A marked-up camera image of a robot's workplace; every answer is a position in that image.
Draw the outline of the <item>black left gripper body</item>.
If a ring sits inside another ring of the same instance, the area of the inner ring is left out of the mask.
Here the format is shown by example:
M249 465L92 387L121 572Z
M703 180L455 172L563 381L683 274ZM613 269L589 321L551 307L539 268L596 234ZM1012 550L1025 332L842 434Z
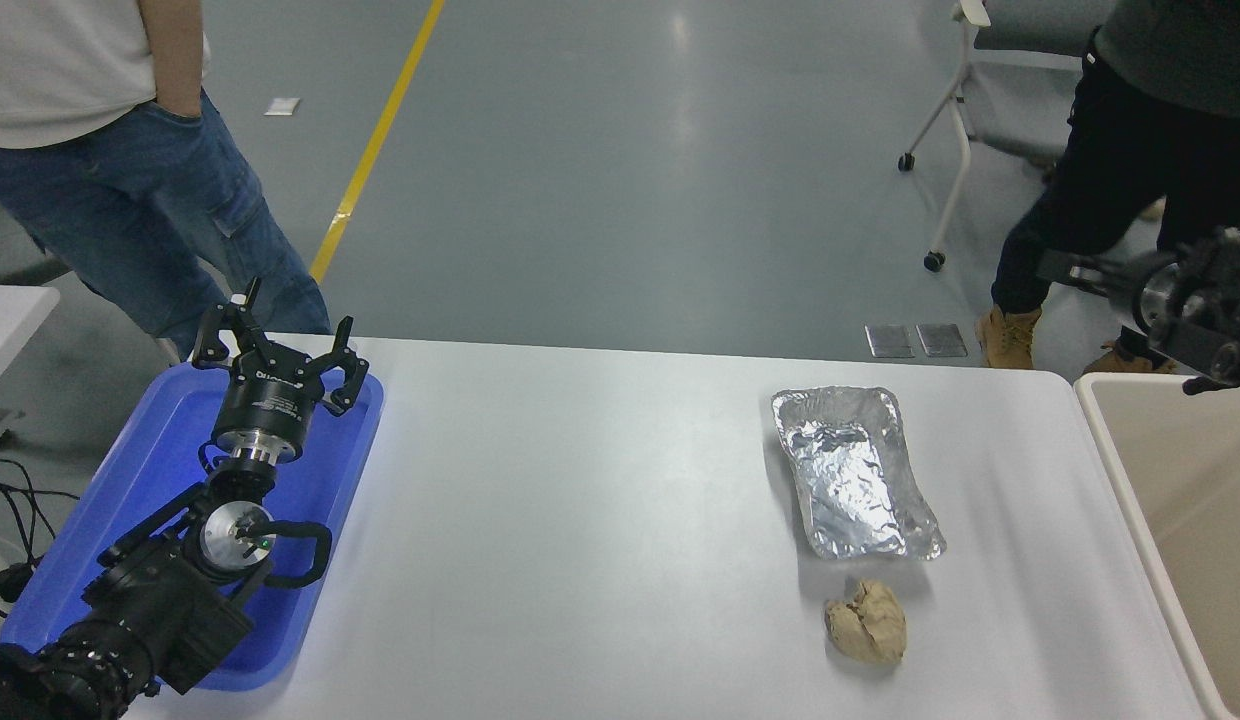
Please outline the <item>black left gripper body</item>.
M278 439L288 449L301 449L317 400L319 385L312 380L286 380L263 371L231 372L213 441L232 449L255 432Z

